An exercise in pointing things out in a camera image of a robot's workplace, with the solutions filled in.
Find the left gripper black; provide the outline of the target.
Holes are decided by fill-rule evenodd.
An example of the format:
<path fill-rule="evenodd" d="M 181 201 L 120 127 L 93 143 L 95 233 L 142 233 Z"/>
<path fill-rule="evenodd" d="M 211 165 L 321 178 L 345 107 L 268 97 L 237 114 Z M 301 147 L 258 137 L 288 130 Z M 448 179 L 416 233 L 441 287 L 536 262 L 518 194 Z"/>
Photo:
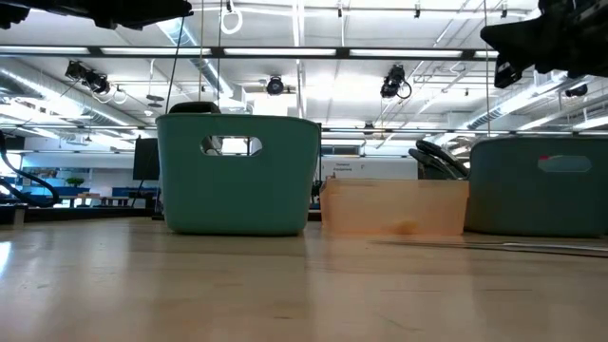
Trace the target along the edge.
<path fill-rule="evenodd" d="M 20 24 L 31 10 L 84 17 L 102 29 L 142 30 L 159 22 L 193 14 L 187 0 L 0 0 L 0 29 Z"/>

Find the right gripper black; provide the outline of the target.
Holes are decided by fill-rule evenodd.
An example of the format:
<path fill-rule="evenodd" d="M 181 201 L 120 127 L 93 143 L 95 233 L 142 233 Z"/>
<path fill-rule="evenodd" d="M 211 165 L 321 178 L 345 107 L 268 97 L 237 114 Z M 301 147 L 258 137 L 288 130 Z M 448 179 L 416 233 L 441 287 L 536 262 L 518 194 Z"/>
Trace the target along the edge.
<path fill-rule="evenodd" d="M 498 52 L 494 86 L 517 83 L 531 67 L 541 73 L 563 70 L 570 78 L 608 78 L 608 0 L 539 0 L 538 8 L 536 18 L 481 30 L 482 40 Z"/>

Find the steel table knife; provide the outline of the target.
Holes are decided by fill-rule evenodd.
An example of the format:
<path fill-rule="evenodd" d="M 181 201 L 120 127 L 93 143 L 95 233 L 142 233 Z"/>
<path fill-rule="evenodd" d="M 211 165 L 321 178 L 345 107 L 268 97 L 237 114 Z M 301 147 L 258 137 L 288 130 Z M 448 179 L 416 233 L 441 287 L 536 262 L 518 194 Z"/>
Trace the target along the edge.
<path fill-rule="evenodd" d="M 448 242 L 448 241 L 416 241 L 416 240 L 373 240 L 372 243 L 400 245 L 425 248 L 446 248 L 500 251 L 509 253 L 529 253 L 570 257 L 594 257 L 608 259 L 608 246 L 580 245 L 557 242 Z"/>

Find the black monitor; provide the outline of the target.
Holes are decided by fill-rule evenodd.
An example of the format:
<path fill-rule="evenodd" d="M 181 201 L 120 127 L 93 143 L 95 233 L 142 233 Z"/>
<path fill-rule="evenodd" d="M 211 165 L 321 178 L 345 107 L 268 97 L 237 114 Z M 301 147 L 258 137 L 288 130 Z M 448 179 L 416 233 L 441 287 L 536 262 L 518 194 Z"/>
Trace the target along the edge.
<path fill-rule="evenodd" d="M 157 181 L 160 177 L 158 140 L 137 139 L 134 152 L 133 179 L 135 181 Z"/>

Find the dark blue plastic bin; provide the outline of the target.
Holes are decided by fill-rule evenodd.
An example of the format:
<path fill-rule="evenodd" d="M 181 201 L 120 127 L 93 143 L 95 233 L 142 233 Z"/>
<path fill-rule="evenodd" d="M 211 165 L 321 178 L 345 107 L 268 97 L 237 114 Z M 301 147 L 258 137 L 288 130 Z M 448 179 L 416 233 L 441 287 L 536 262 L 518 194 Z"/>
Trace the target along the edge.
<path fill-rule="evenodd" d="M 608 233 L 608 138 L 494 138 L 470 152 L 466 225 L 494 235 Z"/>

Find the black overhead light bar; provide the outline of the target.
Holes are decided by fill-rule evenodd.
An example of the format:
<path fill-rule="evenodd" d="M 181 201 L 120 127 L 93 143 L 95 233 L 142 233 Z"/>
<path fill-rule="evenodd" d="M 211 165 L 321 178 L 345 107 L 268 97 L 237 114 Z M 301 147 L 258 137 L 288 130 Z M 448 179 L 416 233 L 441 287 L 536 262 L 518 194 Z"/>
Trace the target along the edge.
<path fill-rule="evenodd" d="M 359 47 L 103 47 L 0 45 L 0 56 L 85 58 L 215 58 L 494 61 L 498 53 L 485 49 L 359 48 Z"/>

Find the wooden bench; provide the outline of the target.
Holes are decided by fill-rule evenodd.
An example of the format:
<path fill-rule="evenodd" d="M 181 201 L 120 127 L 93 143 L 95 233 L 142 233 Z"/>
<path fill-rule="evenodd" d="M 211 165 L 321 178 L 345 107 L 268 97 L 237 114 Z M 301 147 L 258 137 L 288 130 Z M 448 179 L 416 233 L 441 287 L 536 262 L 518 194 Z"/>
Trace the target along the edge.
<path fill-rule="evenodd" d="M 105 197 L 97 193 L 80 193 L 78 195 L 61 196 L 59 205 L 69 208 L 77 207 L 125 207 L 128 197 Z"/>

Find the translucent orange plastic tray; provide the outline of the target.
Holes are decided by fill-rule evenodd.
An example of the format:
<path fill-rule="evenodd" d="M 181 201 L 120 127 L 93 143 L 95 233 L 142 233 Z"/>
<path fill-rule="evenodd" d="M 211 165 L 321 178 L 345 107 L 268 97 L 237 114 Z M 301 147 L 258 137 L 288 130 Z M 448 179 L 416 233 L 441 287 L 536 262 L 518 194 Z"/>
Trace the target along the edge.
<path fill-rule="evenodd" d="M 332 236 L 459 236 L 465 180 L 329 179 L 320 194 L 322 230 Z"/>

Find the teal green plastic bin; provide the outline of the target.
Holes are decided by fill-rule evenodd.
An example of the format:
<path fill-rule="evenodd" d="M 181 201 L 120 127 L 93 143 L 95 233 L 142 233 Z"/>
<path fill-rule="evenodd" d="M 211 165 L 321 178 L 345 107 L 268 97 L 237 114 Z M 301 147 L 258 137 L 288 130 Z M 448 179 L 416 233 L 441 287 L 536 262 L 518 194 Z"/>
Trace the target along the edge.
<path fill-rule="evenodd" d="M 295 236 L 306 225 L 321 130 L 304 119 L 167 114 L 157 119 L 164 219 L 176 233 Z M 208 137 L 256 138 L 250 156 L 207 155 Z"/>

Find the white wall sign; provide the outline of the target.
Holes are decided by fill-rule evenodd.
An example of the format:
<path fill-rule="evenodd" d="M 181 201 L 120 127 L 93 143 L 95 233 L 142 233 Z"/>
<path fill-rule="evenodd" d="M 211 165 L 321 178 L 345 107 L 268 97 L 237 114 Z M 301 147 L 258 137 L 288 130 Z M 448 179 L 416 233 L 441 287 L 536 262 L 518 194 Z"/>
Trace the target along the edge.
<path fill-rule="evenodd" d="M 338 179 L 417 180 L 418 164 L 413 159 L 324 158 L 322 177 Z"/>

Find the black metal rig frame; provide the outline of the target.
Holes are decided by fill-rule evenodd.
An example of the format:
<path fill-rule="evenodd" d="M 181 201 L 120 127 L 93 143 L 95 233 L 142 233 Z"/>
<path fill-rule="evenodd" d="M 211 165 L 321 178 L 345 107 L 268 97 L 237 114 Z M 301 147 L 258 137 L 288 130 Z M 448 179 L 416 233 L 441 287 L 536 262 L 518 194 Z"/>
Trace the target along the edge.
<path fill-rule="evenodd" d="M 82 219 L 115 219 L 152 217 L 153 209 L 130 207 L 94 208 L 30 208 L 26 206 L 0 205 L 0 225 L 15 222 L 67 221 Z"/>

